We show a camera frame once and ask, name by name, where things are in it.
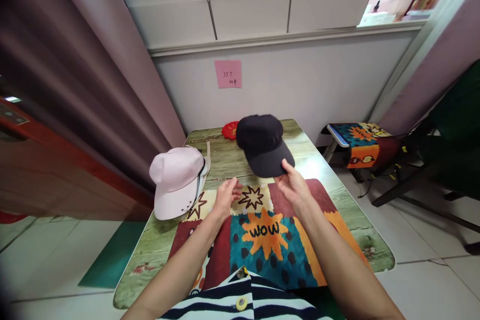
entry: purple curtain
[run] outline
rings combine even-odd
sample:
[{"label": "purple curtain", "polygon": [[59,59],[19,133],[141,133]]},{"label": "purple curtain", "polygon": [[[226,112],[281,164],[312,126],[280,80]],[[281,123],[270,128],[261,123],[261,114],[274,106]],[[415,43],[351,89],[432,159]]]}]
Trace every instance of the purple curtain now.
[{"label": "purple curtain", "polygon": [[0,74],[23,108],[149,192],[152,159],[185,141],[123,0],[2,0]]},{"label": "purple curtain", "polygon": [[407,133],[480,59],[480,0],[465,0],[413,73],[379,125],[393,135]]}]

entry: windowsill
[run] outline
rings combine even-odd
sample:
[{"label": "windowsill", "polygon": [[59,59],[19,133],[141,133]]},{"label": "windowsill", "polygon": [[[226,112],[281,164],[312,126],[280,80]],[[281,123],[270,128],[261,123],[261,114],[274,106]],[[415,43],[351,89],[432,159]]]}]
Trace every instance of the windowsill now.
[{"label": "windowsill", "polygon": [[287,33],[275,36],[237,39],[237,40],[217,40],[214,42],[195,44],[195,45],[183,45],[183,46],[170,46],[149,49],[148,52],[152,58],[172,56],[172,55],[184,55],[203,53],[216,50],[227,49],[239,49],[239,48],[251,48],[259,46],[268,46],[275,44],[288,44],[299,43],[322,39],[336,39],[336,38],[348,38],[364,35],[374,34],[388,34],[388,33],[401,33],[419,31],[425,25],[427,20],[412,20],[404,22],[392,22],[379,25],[367,25],[337,28],[329,30],[318,30],[306,33]]}]

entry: pink baseball cap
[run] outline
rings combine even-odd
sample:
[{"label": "pink baseball cap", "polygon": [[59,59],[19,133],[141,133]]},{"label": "pink baseball cap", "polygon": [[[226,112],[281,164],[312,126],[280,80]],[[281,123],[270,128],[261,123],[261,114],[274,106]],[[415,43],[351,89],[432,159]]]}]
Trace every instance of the pink baseball cap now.
[{"label": "pink baseball cap", "polygon": [[177,218],[195,203],[204,158],[194,147],[175,147],[155,156],[150,177],[156,184],[153,212],[159,220]]}]

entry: baseball cap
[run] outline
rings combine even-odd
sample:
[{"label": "baseball cap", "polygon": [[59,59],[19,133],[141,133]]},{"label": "baseball cap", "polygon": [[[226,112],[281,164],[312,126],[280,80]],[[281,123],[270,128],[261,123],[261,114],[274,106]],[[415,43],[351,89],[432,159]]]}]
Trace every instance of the baseball cap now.
[{"label": "baseball cap", "polygon": [[295,166],[294,157],[282,140],[283,134],[282,123],[273,115],[251,115],[238,122],[236,143],[258,177],[273,178],[286,174],[283,159]]},{"label": "baseball cap", "polygon": [[149,173],[156,184],[153,212],[157,219],[179,217],[194,205],[205,165],[194,147],[175,147],[155,156]]}]

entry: sticky note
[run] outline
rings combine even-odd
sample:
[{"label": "sticky note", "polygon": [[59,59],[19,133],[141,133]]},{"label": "sticky note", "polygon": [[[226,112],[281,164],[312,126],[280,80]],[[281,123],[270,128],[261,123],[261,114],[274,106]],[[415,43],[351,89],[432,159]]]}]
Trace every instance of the sticky note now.
[{"label": "sticky note", "polygon": [[216,60],[215,71],[220,89],[242,88],[242,62],[240,60]]}]

